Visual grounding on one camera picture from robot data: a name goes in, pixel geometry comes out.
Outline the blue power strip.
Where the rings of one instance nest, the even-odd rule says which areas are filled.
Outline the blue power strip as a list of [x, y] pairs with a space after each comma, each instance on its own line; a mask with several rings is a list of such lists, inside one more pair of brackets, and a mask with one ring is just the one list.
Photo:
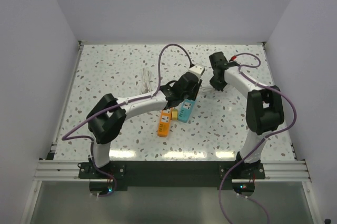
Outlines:
[[180, 111], [178, 113], [178, 121], [181, 121], [183, 123], [188, 122], [194, 105], [195, 105], [194, 100], [186, 99], [185, 101], [183, 101]]

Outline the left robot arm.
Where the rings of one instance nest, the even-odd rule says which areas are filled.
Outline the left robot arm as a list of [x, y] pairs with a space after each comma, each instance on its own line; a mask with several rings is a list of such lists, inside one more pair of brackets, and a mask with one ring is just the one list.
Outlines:
[[104, 95], [87, 116], [88, 129], [94, 135], [91, 173], [97, 178], [108, 174], [110, 145], [119, 135], [125, 121], [151, 111], [174, 108], [185, 99], [195, 100], [201, 83], [200, 74], [187, 72], [174, 81], [172, 86], [160, 86], [158, 91], [152, 93], [129, 98]]

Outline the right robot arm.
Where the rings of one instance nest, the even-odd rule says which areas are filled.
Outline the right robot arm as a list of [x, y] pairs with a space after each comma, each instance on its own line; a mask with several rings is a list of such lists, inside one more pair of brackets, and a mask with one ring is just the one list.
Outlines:
[[209, 56], [213, 77], [211, 86], [223, 91], [231, 85], [246, 98], [245, 120], [248, 126], [247, 137], [237, 154], [234, 171], [240, 178], [247, 178], [253, 166], [261, 161], [265, 138], [284, 123], [284, 110], [280, 89], [265, 86], [241, 71], [242, 65], [234, 59], [227, 60], [223, 52]]

